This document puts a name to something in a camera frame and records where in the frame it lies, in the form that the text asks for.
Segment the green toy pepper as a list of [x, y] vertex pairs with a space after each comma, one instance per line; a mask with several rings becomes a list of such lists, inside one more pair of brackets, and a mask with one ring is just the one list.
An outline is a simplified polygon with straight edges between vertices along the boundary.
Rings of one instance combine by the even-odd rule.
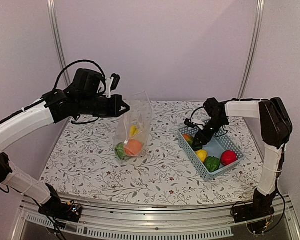
[[220, 164], [220, 159], [214, 156], [208, 156], [204, 161], [204, 165], [210, 173], [217, 171], [220, 167]]

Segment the clear zip top bag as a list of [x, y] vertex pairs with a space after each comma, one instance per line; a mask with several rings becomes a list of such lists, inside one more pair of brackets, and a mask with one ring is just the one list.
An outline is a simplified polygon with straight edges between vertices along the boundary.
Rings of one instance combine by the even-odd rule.
[[130, 110], [121, 117], [113, 142], [114, 154], [119, 161], [139, 157], [143, 153], [153, 116], [152, 105], [145, 91], [131, 95], [126, 103]]

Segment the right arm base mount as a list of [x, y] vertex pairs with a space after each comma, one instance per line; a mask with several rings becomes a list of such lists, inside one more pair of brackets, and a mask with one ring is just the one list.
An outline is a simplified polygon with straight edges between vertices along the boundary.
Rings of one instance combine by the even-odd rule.
[[252, 221], [247, 224], [247, 229], [254, 235], [264, 234], [270, 225], [270, 220], [275, 213], [273, 207], [272, 196], [254, 196], [252, 203], [235, 203], [231, 209], [230, 214], [235, 223]]

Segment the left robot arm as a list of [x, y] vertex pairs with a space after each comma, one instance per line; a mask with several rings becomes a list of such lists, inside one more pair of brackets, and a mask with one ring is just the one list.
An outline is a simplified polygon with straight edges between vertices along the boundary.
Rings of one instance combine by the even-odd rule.
[[34, 103], [0, 121], [0, 184], [17, 190], [39, 204], [53, 216], [64, 213], [64, 205], [54, 188], [20, 170], [4, 152], [27, 135], [69, 117], [83, 115], [96, 118], [117, 118], [130, 107], [119, 94], [112, 94], [121, 77], [113, 73], [105, 77], [97, 71], [79, 68], [73, 82], [64, 90], [53, 88]]

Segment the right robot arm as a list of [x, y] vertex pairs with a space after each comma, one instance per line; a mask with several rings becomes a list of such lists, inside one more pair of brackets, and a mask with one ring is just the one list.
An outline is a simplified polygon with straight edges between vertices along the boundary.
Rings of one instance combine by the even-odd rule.
[[219, 102], [207, 99], [202, 108], [210, 120], [194, 137], [193, 146], [203, 147], [221, 127], [229, 124], [229, 117], [258, 119], [261, 137], [264, 142], [265, 155], [258, 187], [253, 200], [257, 196], [270, 197], [276, 194], [277, 180], [281, 175], [286, 145], [293, 131], [292, 121], [287, 109], [279, 97], [271, 99], [232, 99]]

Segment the yellow toy banana bunch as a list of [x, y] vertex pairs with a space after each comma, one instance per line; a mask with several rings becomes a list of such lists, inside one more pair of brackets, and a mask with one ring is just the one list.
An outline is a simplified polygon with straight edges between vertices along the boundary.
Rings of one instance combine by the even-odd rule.
[[129, 137], [132, 138], [133, 136], [137, 135], [139, 133], [139, 129], [137, 126], [132, 125], [130, 127], [130, 133], [129, 133]]

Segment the light blue plastic basket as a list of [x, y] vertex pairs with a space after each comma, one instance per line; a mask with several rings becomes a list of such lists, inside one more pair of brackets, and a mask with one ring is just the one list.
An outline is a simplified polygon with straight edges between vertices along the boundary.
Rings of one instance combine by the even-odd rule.
[[211, 141], [203, 146], [203, 149], [207, 151], [209, 157], [216, 157], [218, 159], [221, 159], [221, 156], [225, 151], [232, 151], [236, 154], [237, 160], [227, 166], [221, 164], [218, 170], [214, 172], [209, 172], [204, 163], [202, 163], [195, 151], [191, 148], [191, 145], [188, 144], [186, 139], [184, 138], [184, 135], [190, 135], [194, 137], [198, 131], [198, 127], [191, 128], [186, 126], [185, 124], [181, 124], [177, 130], [178, 142], [184, 150], [184, 152], [186, 153], [189, 160], [191, 161], [191, 163], [194, 165], [198, 174], [206, 182], [228, 173], [245, 158], [245, 155], [238, 148], [238, 146], [230, 139], [226, 131], [220, 128], [219, 131], [216, 133], [217, 136], [213, 136]]

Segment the green toy watermelon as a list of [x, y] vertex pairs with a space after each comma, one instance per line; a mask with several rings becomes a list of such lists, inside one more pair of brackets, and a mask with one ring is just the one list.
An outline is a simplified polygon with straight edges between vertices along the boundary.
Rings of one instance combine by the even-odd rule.
[[125, 145], [123, 142], [118, 143], [114, 148], [115, 155], [119, 160], [127, 160], [130, 158], [125, 152]]

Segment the green orange toy mango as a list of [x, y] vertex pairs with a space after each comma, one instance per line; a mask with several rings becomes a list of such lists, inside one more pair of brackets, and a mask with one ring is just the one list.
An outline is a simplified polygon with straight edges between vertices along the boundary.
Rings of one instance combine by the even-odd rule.
[[196, 152], [202, 149], [202, 146], [194, 146], [194, 137], [188, 134], [184, 134], [183, 138], [186, 140], [186, 142], [190, 145], [190, 147]]

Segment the red toy apple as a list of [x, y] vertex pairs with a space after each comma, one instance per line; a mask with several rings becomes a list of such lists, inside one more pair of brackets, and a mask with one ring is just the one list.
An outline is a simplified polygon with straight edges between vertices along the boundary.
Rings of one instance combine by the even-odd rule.
[[237, 157], [236, 153], [231, 150], [227, 150], [227, 151], [223, 152], [220, 157], [220, 163], [223, 166], [228, 166], [228, 165], [236, 162], [237, 160], [238, 160], [238, 157]]

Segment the orange toy fruit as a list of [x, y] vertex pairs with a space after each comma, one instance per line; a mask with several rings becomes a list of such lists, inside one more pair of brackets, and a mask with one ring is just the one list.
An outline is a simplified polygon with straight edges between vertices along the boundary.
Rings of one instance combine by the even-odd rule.
[[135, 157], [138, 156], [143, 148], [143, 144], [138, 140], [131, 139], [128, 143], [124, 146], [124, 152], [128, 157]]

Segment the aluminium frame post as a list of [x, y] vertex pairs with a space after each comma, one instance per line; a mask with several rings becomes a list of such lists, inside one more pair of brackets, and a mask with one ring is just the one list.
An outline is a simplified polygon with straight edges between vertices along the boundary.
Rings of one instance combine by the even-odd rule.
[[241, 84], [240, 84], [239, 91], [237, 94], [238, 99], [242, 99], [244, 97], [246, 88], [248, 86], [249, 77], [250, 77], [250, 74], [252, 71], [253, 62], [254, 62], [254, 58], [256, 55], [258, 41], [259, 41], [260, 32], [261, 32], [261, 28], [262, 28], [264, 8], [265, 8], [265, 1], [258, 0], [256, 2], [256, 12], [255, 12], [250, 47], [249, 47], [247, 60], [246, 60], [246, 64], [245, 64], [244, 71], [243, 71]]
[[47, 10], [53, 36], [53, 41], [56, 49], [56, 54], [61, 70], [67, 66], [66, 58], [62, 46], [61, 35], [58, 25], [57, 11], [54, 0], [47, 0]]

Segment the right aluminium frame post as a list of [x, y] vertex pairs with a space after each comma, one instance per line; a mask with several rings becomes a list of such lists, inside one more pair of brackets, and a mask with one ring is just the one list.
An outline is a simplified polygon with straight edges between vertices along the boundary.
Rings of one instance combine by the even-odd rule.
[[261, 28], [262, 28], [264, 8], [265, 8], [265, 1], [258, 0], [256, 2], [256, 12], [255, 12], [250, 47], [249, 47], [247, 60], [246, 60], [246, 64], [245, 64], [244, 71], [243, 71], [241, 84], [240, 84], [239, 91], [237, 94], [238, 99], [242, 99], [244, 97], [246, 88], [248, 86], [249, 77], [250, 77], [250, 74], [252, 71], [253, 62], [254, 62], [254, 58], [256, 55], [258, 41], [259, 41], [260, 32], [261, 32]]

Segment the yellow toy pear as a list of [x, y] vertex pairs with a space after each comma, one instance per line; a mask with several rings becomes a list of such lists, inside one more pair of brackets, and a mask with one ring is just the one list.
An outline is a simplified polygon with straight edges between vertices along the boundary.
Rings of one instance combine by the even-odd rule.
[[208, 157], [208, 152], [206, 150], [200, 149], [198, 151], [195, 152], [198, 159], [204, 163]]

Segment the left aluminium frame post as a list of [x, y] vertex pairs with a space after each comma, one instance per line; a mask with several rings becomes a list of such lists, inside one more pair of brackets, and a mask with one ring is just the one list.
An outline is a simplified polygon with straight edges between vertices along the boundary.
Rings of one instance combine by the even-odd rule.
[[56, 49], [56, 54], [61, 70], [67, 66], [66, 58], [62, 46], [61, 35], [58, 25], [57, 11], [54, 0], [47, 0], [47, 10], [53, 36], [53, 41]]

